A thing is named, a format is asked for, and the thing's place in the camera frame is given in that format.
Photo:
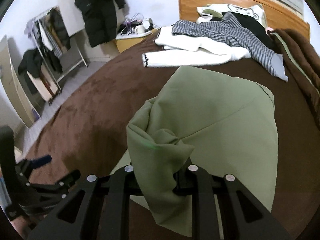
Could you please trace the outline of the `person's left hand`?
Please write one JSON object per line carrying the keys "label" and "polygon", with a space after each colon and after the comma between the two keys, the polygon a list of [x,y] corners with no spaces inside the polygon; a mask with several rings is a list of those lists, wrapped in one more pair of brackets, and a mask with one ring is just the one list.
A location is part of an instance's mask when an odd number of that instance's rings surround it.
{"label": "person's left hand", "polygon": [[29,234],[44,219],[43,216],[19,216],[11,222],[17,233],[27,239]]}

